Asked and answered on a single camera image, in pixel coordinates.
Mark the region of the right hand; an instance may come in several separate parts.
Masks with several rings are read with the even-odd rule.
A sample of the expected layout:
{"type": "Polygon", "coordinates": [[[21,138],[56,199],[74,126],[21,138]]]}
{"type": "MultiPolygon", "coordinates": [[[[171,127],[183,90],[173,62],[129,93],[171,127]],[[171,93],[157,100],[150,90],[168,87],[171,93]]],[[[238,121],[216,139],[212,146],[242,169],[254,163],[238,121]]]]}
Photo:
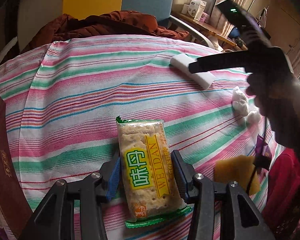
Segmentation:
{"type": "Polygon", "coordinates": [[[288,74],[277,80],[253,73],[247,78],[248,95],[255,97],[260,114],[270,121],[279,144],[300,151],[300,82],[288,74]]]}

